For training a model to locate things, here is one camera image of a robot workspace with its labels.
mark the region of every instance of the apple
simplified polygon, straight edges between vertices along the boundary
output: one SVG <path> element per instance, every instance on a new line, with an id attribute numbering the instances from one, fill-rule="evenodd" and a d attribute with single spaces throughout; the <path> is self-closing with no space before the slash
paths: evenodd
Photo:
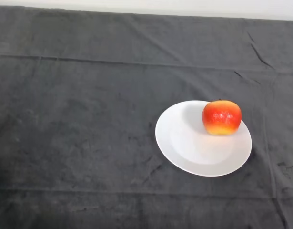
<path id="1" fill-rule="evenodd" d="M 231 101 L 218 100 L 208 103 L 202 112 L 204 127 L 211 135 L 233 134 L 241 124 L 242 112 Z"/>

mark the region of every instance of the plate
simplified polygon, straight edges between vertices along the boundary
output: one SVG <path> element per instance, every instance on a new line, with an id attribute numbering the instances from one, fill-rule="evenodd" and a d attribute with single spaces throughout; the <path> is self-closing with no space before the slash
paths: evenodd
<path id="1" fill-rule="evenodd" d="M 168 108 L 156 124 L 156 140 L 166 158 L 184 171 L 205 177 L 223 176 L 247 161 L 251 136 L 243 121 L 232 135 L 208 134 L 202 122 L 207 103 L 186 101 Z"/>

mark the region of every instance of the dark gray cloth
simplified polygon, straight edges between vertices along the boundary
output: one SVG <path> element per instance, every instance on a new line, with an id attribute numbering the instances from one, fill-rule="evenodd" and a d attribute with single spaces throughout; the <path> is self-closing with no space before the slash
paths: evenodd
<path id="1" fill-rule="evenodd" d="M 253 148 L 172 165 L 169 106 L 227 99 Z M 293 21 L 0 7 L 0 229 L 293 229 Z"/>

